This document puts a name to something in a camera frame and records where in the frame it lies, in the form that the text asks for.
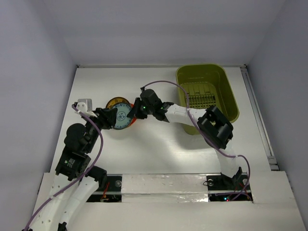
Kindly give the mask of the orange plate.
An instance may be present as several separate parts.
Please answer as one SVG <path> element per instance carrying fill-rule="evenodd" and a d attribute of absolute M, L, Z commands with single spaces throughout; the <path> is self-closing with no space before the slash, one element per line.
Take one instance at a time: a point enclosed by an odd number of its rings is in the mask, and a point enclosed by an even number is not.
<path fill-rule="evenodd" d="M 135 117 L 129 117 L 128 114 L 129 112 L 131 111 L 131 109 L 134 107 L 134 104 L 132 103 L 126 103 L 126 118 L 127 120 L 129 120 L 129 122 L 127 122 L 126 124 L 126 128 L 130 127 L 135 121 L 136 121 L 136 118 Z"/>

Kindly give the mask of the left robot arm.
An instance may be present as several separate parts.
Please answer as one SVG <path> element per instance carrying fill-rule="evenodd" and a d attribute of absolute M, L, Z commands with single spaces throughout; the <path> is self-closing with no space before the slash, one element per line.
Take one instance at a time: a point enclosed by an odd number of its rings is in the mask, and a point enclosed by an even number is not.
<path fill-rule="evenodd" d="M 72 108 L 86 120 L 66 132 L 64 149 L 55 168 L 48 199 L 34 212 L 26 231 L 68 231 L 82 206 L 96 191 L 108 186 L 106 170 L 89 157 L 101 130 L 116 124 L 117 109 L 97 108 L 93 112 Z"/>

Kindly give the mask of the blue patterned plate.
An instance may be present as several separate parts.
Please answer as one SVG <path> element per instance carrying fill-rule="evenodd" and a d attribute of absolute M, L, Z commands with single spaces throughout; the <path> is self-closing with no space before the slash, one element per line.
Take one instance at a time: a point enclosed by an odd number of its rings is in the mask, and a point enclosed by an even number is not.
<path fill-rule="evenodd" d="M 128 114 L 132 109 L 131 105 L 127 103 L 117 103 L 113 108 L 117 109 L 114 129 L 122 130 L 127 128 L 132 122 L 132 118 L 128 117 Z"/>

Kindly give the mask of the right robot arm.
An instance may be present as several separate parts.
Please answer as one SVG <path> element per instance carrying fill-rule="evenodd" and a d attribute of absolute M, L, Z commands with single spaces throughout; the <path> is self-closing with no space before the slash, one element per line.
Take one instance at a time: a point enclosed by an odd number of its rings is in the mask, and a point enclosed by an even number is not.
<path fill-rule="evenodd" d="M 148 115 L 159 121 L 194 126 L 206 143 L 215 149 L 222 185 L 229 190 L 236 188 L 243 171 L 231 144 L 233 126 L 216 106 L 207 109 L 186 108 L 163 102 L 152 89 L 146 89 L 135 99 L 127 117 L 146 119 Z"/>

